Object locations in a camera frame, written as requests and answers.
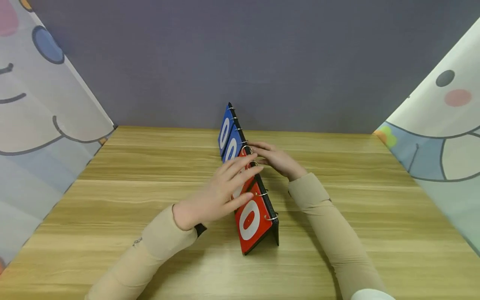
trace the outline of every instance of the cartoon character face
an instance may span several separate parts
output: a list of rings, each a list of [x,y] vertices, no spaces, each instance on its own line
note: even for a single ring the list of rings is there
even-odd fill
[[[108,135],[111,121],[30,11],[26,0],[0,0],[0,154]]]
[[[480,22],[387,119],[409,132],[453,137],[480,126]]]

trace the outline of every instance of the pink cheek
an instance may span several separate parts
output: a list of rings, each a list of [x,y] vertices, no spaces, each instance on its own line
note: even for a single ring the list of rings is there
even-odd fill
[[[468,104],[472,100],[472,94],[466,90],[453,90],[445,95],[445,103],[448,106],[459,107]]]
[[[18,29],[17,13],[8,0],[0,0],[0,36],[10,36]]]

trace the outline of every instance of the cartoon eye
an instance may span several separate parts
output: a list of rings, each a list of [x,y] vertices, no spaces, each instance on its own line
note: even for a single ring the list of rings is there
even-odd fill
[[[439,87],[447,86],[453,81],[454,78],[455,78],[455,72],[452,70],[447,70],[442,74],[438,75],[435,83]]]
[[[63,64],[65,55],[45,27],[35,27],[32,31],[32,39],[43,58],[57,65]]]

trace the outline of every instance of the red flip card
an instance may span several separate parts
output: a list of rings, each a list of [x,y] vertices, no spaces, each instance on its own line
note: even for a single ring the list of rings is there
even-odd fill
[[[235,221],[243,254],[248,254],[272,229],[278,243],[278,220],[272,219],[258,182],[250,189],[254,197],[235,212]]]
[[[245,148],[242,148],[238,156],[247,156],[247,152],[245,151]],[[248,170],[249,168],[252,167],[251,165],[252,164],[246,165],[245,168],[242,169],[239,173],[242,173],[243,171]],[[243,186],[237,188],[232,194],[232,200],[240,196],[240,194],[245,193],[247,189],[250,187],[250,185],[252,184],[252,181],[253,181],[253,177],[248,179]]]

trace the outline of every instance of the hand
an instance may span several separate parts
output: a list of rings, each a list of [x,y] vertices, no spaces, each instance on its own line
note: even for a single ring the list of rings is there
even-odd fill
[[[288,178],[289,181],[294,181],[307,174],[307,170],[298,164],[295,159],[282,150],[277,150],[275,146],[265,142],[248,142],[254,153],[263,156],[263,159],[258,159],[257,162],[263,165],[273,167],[280,175]]]
[[[253,194],[246,192],[230,200],[239,186],[263,170],[264,167],[255,166],[239,173],[256,157],[257,154],[251,154],[225,162],[203,188],[175,204],[173,218],[177,226],[190,230],[197,224],[218,220],[252,199]]]

